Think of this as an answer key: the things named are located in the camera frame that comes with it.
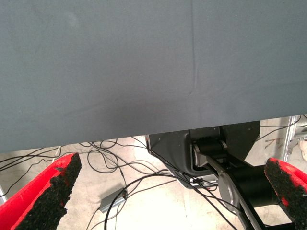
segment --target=black cable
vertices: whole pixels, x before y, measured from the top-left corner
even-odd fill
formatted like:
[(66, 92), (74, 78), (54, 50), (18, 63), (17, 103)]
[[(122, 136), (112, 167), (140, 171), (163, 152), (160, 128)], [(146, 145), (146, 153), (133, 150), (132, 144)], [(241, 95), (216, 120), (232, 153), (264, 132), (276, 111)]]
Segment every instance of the black cable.
[[(28, 156), (28, 155), (31, 155), (31, 154), (33, 154), (33, 153), (35, 153), (35, 152), (37, 152), (37, 151), (43, 150), (43, 149), (44, 149), (44, 148), (41, 148), (41, 149), (36, 149), (35, 151), (30, 152), (30, 153), (28, 153), (28, 154), (26, 154), (26, 155), (23, 155), (23, 156), (18, 156), (18, 158), (23, 158), (23, 157), (26, 157), (26, 156)], [(10, 159), (12, 159), (12, 158), (8, 158), (8, 159), (1, 160), (1, 161), (0, 161), (0, 163), (5, 162), (5, 161), (9, 161)]]
[(275, 127), (275, 128), (282, 128), (282, 127), (285, 127), (285, 128), (286, 128), (286, 127), (295, 125), (297, 122), (300, 121), (301, 118), (302, 118), (302, 115), (299, 116), (299, 118), (298, 118), (297, 121), (295, 121), (295, 122), (293, 122), (292, 124), (289, 124), (289, 125), (287, 125), (287, 126), (260, 126), (260, 127)]
[[(111, 140), (105, 140), (106, 142), (111, 142), (111, 143), (114, 143), (113, 141)], [(147, 148), (147, 147), (143, 147), (143, 146), (138, 146), (138, 145), (122, 145), (122, 144), (119, 144), (117, 143), (118, 145), (122, 146), (122, 147), (138, 147), (138, 148), (142, 148), (142, 149), (147, 149), (149, 150), (156, 158), (158, 158), (159, 160), (161, 160), (164, 164), (170, 166), (171, 168), (175, 169), (176, 167), (171, 164), (170, 162), (168, 162), (165, 158), (163, 158), (161, 155), (157, 154), (155, 151)]]
[(58, 147), (56, 147), (55, 149), (50, 149), (50, 150), (41, 152), (41, 153), (39, 153), (39, 154), (37, 154), (37, 155), (31, 156), (30, 158), (25, 159), (25, 160), (20, 161), (20, 162), (17, 162), (17, 163), (15, 163), (15, 164), (11, 165), (11, 166), (8, 166), (8, 165), (11, 164), (11, 163), (9, 163), (9, 164), (7, 164), (7, 165), (4, 165), (4, 166), (0, 167), (0, 172), (1, 172), (1, 171), (4, 171), (4, 170), (6, 170), (6, 169), (9, 169), (9, 168), (11, 168), (11, 167), (13, 167), (13, 166), (15, 166), (15, 165), (21, 164), (22, 162), (28, 161), (28, 160), (32, 159), (33, 157), (40, 156), (40, 155), (43, 154), (43, 153), (51, 152), (51, 151), (56, 150), (56, 149), (58, 149)]
[(271, 131), (271, 132), (267, 133), (266, 135), (264, 135), (264, 136), (262, 136), (262, 137), (258, 138), (257, 140), (255, 140), (255, 142), (257, 142), (257, 141), (259, 141), (259, 140), (261, 140), (261, 139), (265, 138), (266, 136), (268, 136), (269, 134), (271, 134), (271, 133), (273, 133), (273, 132), (276, 132), (276, 131), (281, 130), (281, 129), (284, 129), (284, 128), (285, 128), (285, 127), (282, 127), (282, 128), (277, 128), (277, 129), (275, 129), (275, 130), (273, 130), (273, 131)]
[[(121, 146), (124, 146), (124, 147), (126, 147), (126, 146), (134, 146), (134, 147), (139, 147), (139, 148), (142, 148), (142, 146), (135, 146), (135, 145), (121, 145)], [(206, 189), (207, 191), (208, 191), (208, 189), (207, 188), (205, 188), (203, 185), (201, 185), (200, 183), (198, 183), (198, 185), (199, 186), (201, 186), (202, 188), (204, 188), (204, 189)], [(227, 204), (229, 204), (229, 205), (231, 205), (231, 206), (233, 206), (234, 208), (236, 208), (236, 209), (238, 209), (236, 206), (234, 206), (234, 205), (232, 205), (231, 203), (229, 203), (229, 202), (227, 202), (227, 201), (224, 201), (224, 200), (222, 200), (222, 199), (219, 199), (219, 198), (217, 198), (211, 191), (209, 191), (209, 193), (212, 195), (212, 196), (208, 196), (208, 197), (210, 197), (210, 198), (214, 198), (214, 199), (216, 199), (226, 210), (228, 210), (229, 212), (231, 212), (232, 214), (235, 214), (235, 213), (233, 213), (232, 211), (230, 211), (229, 209), (228, 209), (228, 207), (227, 206), (225, 206), (223, 203), (221, 203), (222, 201), (223, 202), (225, 202), (225, 203), (227, 203)]]
[(99, 147), (101, 147), (101, 148), (107, 150), (107, 149), (113, 148), (113, 147), (117, 144), (117, 141), (118, 141), (118, 139), (116, 138), (115, 143), (113, 143), (113, 145), (111, 145), (110, 147), (101, 147), (102, 143), (104, 142), (104, 140), (102, 140), (102, 141), (100, 142), (100, 144), (99, 144)]
[[(68, 154), (68, 153), (73, 153), (73, 152), (65, 152), (62, 156), (66, 155), (66, 154)], [(30, 167), (27, 169), (27, 171), (26, 171), (17, 181), (15, 181), (15, 182), (8, 188), (8, 190), (6, 191), (6, 193), (4, 193), (3, 195), (0, 195), (0, 197), (6, 196), (6, 195), (9, 193), (10, 189), (11, 189), (15, 184), (17, 184), (17, 183), (18, 183), (18, 182), (19, 182), (19, 181), (30, 171), (30, 169), (32, 168), (33, 165), (40, 164), (42, 161), (48, 162), (48, 161), (52, 161), (52, 160), (41, 159), (39, 162), (31, 164)]]
[(114, 227), (114, 230), (116, 230), (117, 216), (118, 216), (118, 215), (115, 216), (115, 227)]
[(129, 195), (128, 198), (132, 197), (133, 195), (135, 195), (135, 194), (137, 194), (137, 193), (140, 193), (140, 192), (143, 192), (143, 191), (147, 191), (147, 190), (149, 190), (149, 189), (156, 188), (156, 187), (159, 187), (159, 186), (162, 186), (162, 185), (165, 185), (165, 184), (169, 184), (169, 183), (174, 182), (174, 181), (177, 181), (177, 180), (172, 180), (172, 181), (164, 182), (164, 183), (162, 183), (162, 184), (158, 184), (158, 185), (155, 185), (155, 186), (152, 186), (152, 187), (149, 187), (149, 188), (145, 188), (145, 189), (136, 191), (135, 193)]
[[(121, 145), (121, 144), (119, 144), (119, 143), (117, 143), (118, 145), (120, 145), (120, 146), (123, 146), (123, 147), (127, 147), (127, 146), (133, 146), (133, 147), (139, 147), (139, 148), (143, 148), (142, 146), (136, 146), (136, 145)], [(207, 197), (210, 197), (210, 198), (214, 198), (214, 199), (216, 199), (226, 210), (228, 210), (229, 212), (231, 212), (232, 214), (234, 214), (235, 215), (235, 213), (234, 212), (232, 212), (232, 211), (230, 211), (229, 209), (228, 209), (228, 207), (227, 206), (225, 206), (223, 203), (222, 203), (222, 201), (223, 202), (225, 202), (225, 203), (228, 203), (229, 205), (231, 205), (231, 206), (233, 206), (234, 208), (236, 208), (236, 209), (238, 209), (236, 206), (234, 206), (234, 205), (232, 205), (231, 203), (229, 203), (229, 202), (226, 202), (226, 201), (224, 201), (224, 200), (222, 200), (222, 199), (219, 199), (219, 198), (217, 198), (211, 191), (209, 191), (209, 193), (211, 193), (211, 195), (212, 196), (207, 196)]]
[(31, 164), (30, 167), (28, 168), (28, 170), (27, 170), (17, 181), (15, 181), (15, 182), (8, 188), (8, 190), (6, 191), (6, 193), (4, 193), (3, 195), (0, 195), (0, 197), (6, 196), (6, 195), (9, 193), (10, 189), (11, 189), (15, 184), (17, 184), (17, 183), (18, 183), (18, 182), (19, 182), (19, 181), (30, 171), (30, 169), (32, 168), (33, 165), (37, 165), (37, 164), (39, 164), (39, 163), (42, 162), (42, 161), (48, 162), (48, 161), (50, 161), (50, 160), (41, 159), (39, 162)]
[[(96, 146), (94, 143), (92, 143), (92, 146), (93, 146), (94, 148), (97, 148), (96, 151), (99, 151), (99, 147)], [(134, 170), (138, 171), (139, 173), (147, 174), (147, 175), (150, 175), (150, 174), (151, 174), (151, 173), (142, 172), (142, 171), (140, 171), (139, 169), (133, 167), (133, 166), (132, 166), (132, 163), (126, 162), (124, 159), (122, 159), (120, 156), (116, 155), (115, 153), (111, 152), (110, 150), (101, 149), (101, 151), (105, 151), (105, 152), (107, 152), (107, 153), (113, 155), (114, 157), (119, 158), (121, 161), (123, 161), (125, 164), (127, 164), (128, 166), (130, 166), (130, 167), (133, 168)], [(138, 163), (138, 162), (135, 162), (135, 163), (133, 163), (133, 164), (140, 164), (140, 165), (142, 165), (142, 166), (148, 168), (148, 169), (151, 170), (152, 172), (154, 172), (154, 173), (156, 172), (156, 171), (154, 171), (153, 169), (151, 169), (150, 167), (148, 167), (148, 166), (145, 165), (145, 164), (141, 164), (141, 163)]]
[(91, 217), (90, 221), (89, 221), (88, 224), (87, 224), (86, 230), (88, 230), (88, 227), (90, 226), (90, 224), (91, 224), (91, 222), (92, 222), (92, 219), (94, 218), (94, 215), (96, 214), (96, 212), (97, 212), (98, 210), (99, 210), (99, 208), (96, 209), (96, 211), (92, 214), (92, 217)]
[[(146, 178), (149, 178), (149, 177), (154, 177), (154, 176), (164, 176), (164, 177), (171, 177), (171, 178), (176, 178), (176, 179), (179, 179), (179, 180), (183, 180), (182, 178), (179, 178), (179, 177), (175, 177), (175, 176), (171, 176), (171, 175), (164, 175), (164, 174), (153, 174), (153, 175), (147, 175), (147, 176), (144, 176), (144, 177), (141, 177), (139, 179), (136, 179), (134, 180), (133, 182), (129, 183), (125, 188), (123, 188), (118, 194), (117, 196), (114, 198), (114, 200), (111, 202), (110, 204), (110, 207), (106, 213), (106, 217), (105, 217), (105, 230), (107, 230), (107, 221), (108, 221), (108, 216), (110, 214), (110, 211), (111, 211), (111, 208), (115, 202), (115, 200), (121, 195), (121, 193), (127, 189), (129, 186), (131, 186), (132, 184), (138, 182), (138, 181), (141, 181), (141, 180), (144, 180)], [(201, 193), (197, 188), (195, 188), (193, 186), (193, 189), (199, 193), (204, 199), (206, 199), (206, 201), (221, 215), (221, 217), (233, 228), (233, 229), (237, 229), (222, 213), (221, 211), (206, 197), (206, 195), (204, 195), (203, 193)]]

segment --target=metal bar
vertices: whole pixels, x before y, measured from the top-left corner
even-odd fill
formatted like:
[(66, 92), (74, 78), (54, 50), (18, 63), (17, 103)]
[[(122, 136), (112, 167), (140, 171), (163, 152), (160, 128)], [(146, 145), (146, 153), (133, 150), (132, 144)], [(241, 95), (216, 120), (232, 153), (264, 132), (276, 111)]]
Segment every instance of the metal bar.
[(4, 195), (4, 191), (0, 185), (0, 205), (4, 204), (8, 199)]
[(293, 124), (296, 121), (297, 116), (290, 116), (289, 117), (289, 122), (288, 122), (288, 127), (286, 130), (286, 137), (284, 139), (284, 145), (283, 145), (283, 151), (281, 155), (281, 160), (284, 162), (288, 162), (289, 160), (289, 155), (291, 154), (291, 150), (289, 148), (289, 143), (292, 140), (294, 134), (295, 134), (295, 129), (296, 129), (296, 124)]

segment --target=gray floor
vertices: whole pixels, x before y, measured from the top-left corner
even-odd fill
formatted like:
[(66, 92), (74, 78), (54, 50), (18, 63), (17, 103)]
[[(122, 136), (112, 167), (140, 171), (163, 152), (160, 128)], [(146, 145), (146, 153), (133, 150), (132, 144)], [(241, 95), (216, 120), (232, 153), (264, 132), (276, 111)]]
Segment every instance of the gray floor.
[[(271, 120), (261, 121), (262, 125), (286, 125), (287, 118), (278, 118)], [(302, 118), (298, 123), (299, 125), (307, 124), (307, 120)], [(262, 127), (260, 136), (272, 131), (275, 128)], [(285, 135), (285, 129), (275, 132), (267, 138), (264, 138), (255, 143), (246, 158), (246, 161), (253, 165), (264, 164), (270, 156), (279, 157), (281, 153), (280, 144), (272, 143), (268, 145), (266, 140), (281, 138)], [(137, 137), (144, 142), (144, 137)], [(122, 138), (118, 140), (120, 144), (138, 145), (138, 142), (132, 138)], [(77, 151), (88, 152), (90, 148), (81, 147), (79, 144), (68, 145), (62, 147), (62, 152)], [(164, 165), (156, 158), (147, 153), (145, 149), (135, 147), (121, 147), (115, 146), (112, 151), (126, 161), (145, 160), (156, 168), (165, 168)], [(0, 160), (15, 155), (24, 155), (30, 150), (12, 152), (7, 154), (0, 154)], [(48, 153), (54, 156), (56, 151)], [(119, 170), (111, 174), (101, 174), (94, 172), (88, 165), (86, 160), (87, 154), (81, 154), (82, 169), (77, 178), (71, 199), (67, 203), (66, 208), (68, 213), (61, 219), (58, 230), (67, 229), (86, 229), (88, 221), (93, 212), (99, 207), (101, 198), (112, 193), (118, 188), (122, 187), (124, 182), (120, 175)], [(0, 185), (4, 191), (15, 182), (32, 163), (38, 162), (39, 159), (33, 158), (23, 164), (0, 172)], [(93, 166), (100, 170), (105, 170), (104, 162), (98, 153), (90, 155), (90, 161)], [(290, 163), (296, 167), (307, 171), (307, 163), (302, 159), (301, 152), (298, 146), (293, 150), (290, 158)], [(8, 194), (8, 197), (16, 193), (27, 182), (33, 179), (40, 171), (49, 165), (49, 162), (41, 162), (34, 165), (29, 173), (24, 176), (18, 184), (16, 184)], [(143, 166), (136, 166), (138, 169), (149, 172)], [(127, 182), (131, 182), (141, 176), (141, 173), (135, 171), (130, 167), (123, 168), (124, 175)], [(144, 180), (138, 189), (144, 189), (156, 184), (170, 181), (169, 178), (154, 177)], [(238, 228), (242, 229), (241, 224), (237, 217), (228, 213), (216, 201), (213, 203), (219, 207), (224, 215)], [(289, 219), (277, 206), (270, 208), (257, 208), (256, 209), (266, 224), (274, 225), (278, 223), (287, 223)], [(96, 223), (104, 220), (104, 214), (100, 211), (96, 213), (90, 226), (93, 227)], [(108, 229), (114, 229), (115, 219), (108, 222)], [(218, 215), (218, 213), (205, 201), (200, 195), (192, 190), (185, 189), (179, 182), (172, 182), (152, 190), (138, 193), (132, 198), (128, 199), (122, 212), (118, 215), (116, 229), (177, 229), (177, 230), (198, 230), (198, 229), (231, 229), (230, 226)], [(103, 224), (98, 225), (94, 229), (103, 229)]]

